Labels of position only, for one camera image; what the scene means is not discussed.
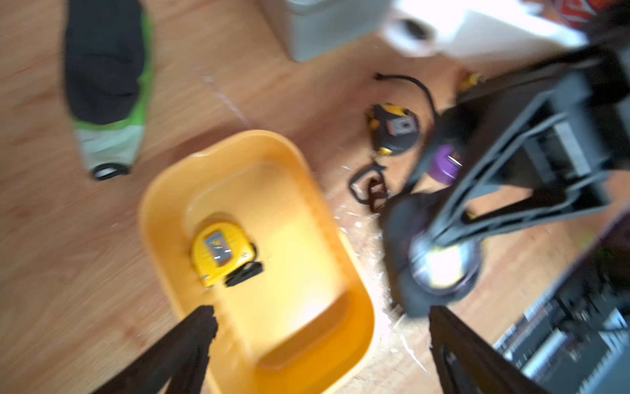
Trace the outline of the yellow plastic storage tray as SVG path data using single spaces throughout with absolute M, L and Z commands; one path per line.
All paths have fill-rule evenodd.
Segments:
M 263 270 L 206 287 L 193 241 L 221 221 L 244 230 Z M 211 392 L 331 392 L 372 351 L 375 309 L 354 251 L 284 136 L 245 131 L 172 164 L 144 193 L 139 225 L 177 318 L 215 310 Z

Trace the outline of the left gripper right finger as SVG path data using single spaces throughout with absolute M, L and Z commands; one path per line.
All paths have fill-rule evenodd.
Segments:
M 431 353 L 444 393 L 545 393 L 447 307 L 429 313 Z

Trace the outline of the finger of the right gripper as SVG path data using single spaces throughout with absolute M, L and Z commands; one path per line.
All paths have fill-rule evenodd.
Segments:
M 485 108 L 464 155 L 464 167 L 454 184 L 438 193 L 431 209 L 428 238 L 442 241 L 442 233 L 465 213 L 469 200 L 523 147 L 525 142 L 556 123 L 547 116 L 534 127 L 527 124 L 545 106 L 547 93 L 518 88 L 500 95 Z
M 475 218 L 466 213 L 442 233 L 443 246 L 520 231 L 547 223 L 600 213 L 610 206 L 610 194 L 603 186 L 542 189 L 517 203 Z

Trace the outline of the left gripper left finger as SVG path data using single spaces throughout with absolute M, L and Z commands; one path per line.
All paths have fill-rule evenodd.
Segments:
M 200 393 L 218 333 L 211 305 L 201 305 L 97 393 Z

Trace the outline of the black yellow tape measure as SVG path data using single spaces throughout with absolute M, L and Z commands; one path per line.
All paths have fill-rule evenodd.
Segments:
M 372 105 L 366 113 L 372 150 L 383 157 L 401 155 L 415 146 L 422 134 L 419 117 L 392 103 Z

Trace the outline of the round black Deli tape measure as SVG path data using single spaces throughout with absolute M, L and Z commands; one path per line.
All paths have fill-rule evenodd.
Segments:
M 392 304 L 410 318 L 426 318 L 434 305 L 462 300 L 483 267 L 479 240 L 437 246 L 428 240 L 431 212 L 445 189 L 391 196 L 386 168 L 372 162 L 348 181 L 351 195 L 377 215 Z

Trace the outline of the purple tape measure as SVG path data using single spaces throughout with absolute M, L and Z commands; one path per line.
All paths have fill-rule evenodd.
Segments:
M 443 144 L 436 151 L 428 176 L 445 186 L 453 184 L 463 167 L 461 157 L 451 144 Z

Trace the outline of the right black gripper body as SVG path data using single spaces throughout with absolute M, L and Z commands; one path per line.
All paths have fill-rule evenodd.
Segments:
M 604 186 L 611 172 L 628 171 L 629 31 L 589 38 L 580 49 L 492 77 L 499 95 L 518 88 L 548 94 L 528 127 L 556 116 L 502 167 L 506 184 L 533 192 Z

